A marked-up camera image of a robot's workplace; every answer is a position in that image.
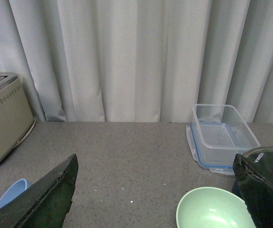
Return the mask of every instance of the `clear plastic container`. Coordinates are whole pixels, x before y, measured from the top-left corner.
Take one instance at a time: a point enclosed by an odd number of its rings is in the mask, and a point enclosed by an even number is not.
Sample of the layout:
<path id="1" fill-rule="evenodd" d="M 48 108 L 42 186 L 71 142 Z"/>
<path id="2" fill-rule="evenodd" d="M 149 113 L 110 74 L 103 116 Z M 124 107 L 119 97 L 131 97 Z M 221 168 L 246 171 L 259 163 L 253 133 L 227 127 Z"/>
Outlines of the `clear plastic container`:
<path id="1" fill-rule="evenodd" d="M 193 158 L 204 169 L 234 175 L 237 153 L 260 146 L 240 113 L 231 105 L 196 104 L 186 127 Z"/>

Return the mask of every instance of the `toaster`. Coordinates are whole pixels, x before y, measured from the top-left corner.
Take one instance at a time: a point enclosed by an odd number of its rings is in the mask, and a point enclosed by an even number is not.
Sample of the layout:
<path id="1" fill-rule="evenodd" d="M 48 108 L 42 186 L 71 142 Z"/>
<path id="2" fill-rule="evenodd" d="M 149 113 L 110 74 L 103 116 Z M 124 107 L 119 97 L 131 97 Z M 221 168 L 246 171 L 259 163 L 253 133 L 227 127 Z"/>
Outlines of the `toaster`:
<path id="1" fill-rule="evenodd" d="M 18 76 L 0 73 L 0 161 L 26 138 L 35 122 Z"/>

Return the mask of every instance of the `gray countertop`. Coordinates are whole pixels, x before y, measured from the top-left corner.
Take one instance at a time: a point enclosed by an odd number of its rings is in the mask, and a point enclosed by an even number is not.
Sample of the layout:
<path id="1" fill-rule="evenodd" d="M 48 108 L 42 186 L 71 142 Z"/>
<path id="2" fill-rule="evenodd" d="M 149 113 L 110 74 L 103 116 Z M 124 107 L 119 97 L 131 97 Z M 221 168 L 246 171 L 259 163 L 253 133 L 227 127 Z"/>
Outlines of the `gray countertop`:
<path id="1" fill-rule="evenodd" d="M 272 124 L 249 126 L 262 146 L 273 146 Z M 79 171 L 64 228 L 175 228 L 186 192 L 230 191 L 235 180 L 198 166 L 186 123 L 39 122 L 0 164 L 0 197 L 16 180 L 35 183 L 73 153 Z"/>

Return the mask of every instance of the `white curtain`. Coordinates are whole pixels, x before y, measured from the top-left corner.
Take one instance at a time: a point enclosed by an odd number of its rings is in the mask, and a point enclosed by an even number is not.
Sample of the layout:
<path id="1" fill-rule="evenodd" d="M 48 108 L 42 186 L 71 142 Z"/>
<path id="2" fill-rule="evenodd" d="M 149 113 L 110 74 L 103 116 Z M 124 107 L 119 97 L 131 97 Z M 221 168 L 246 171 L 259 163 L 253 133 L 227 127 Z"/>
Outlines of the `white curtain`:
<path id="1" fill-rule="evenodd" d="M 39 120 L 273 123 L 272 0 L 0 0 L 0 72 Z"/>

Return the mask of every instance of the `mint green bowl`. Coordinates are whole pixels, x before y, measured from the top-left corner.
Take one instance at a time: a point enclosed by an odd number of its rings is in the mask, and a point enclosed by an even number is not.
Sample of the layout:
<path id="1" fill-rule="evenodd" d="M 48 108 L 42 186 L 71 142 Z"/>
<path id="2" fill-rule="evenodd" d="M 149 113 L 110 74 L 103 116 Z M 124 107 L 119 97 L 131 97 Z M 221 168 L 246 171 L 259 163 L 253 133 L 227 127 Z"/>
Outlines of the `mint green bowl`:
<path id="1" fill-rule="evenodd" d="M 245 202 L 229 191 L 202 187 L 180 200 L 178 228 L 255 228 Z"/>

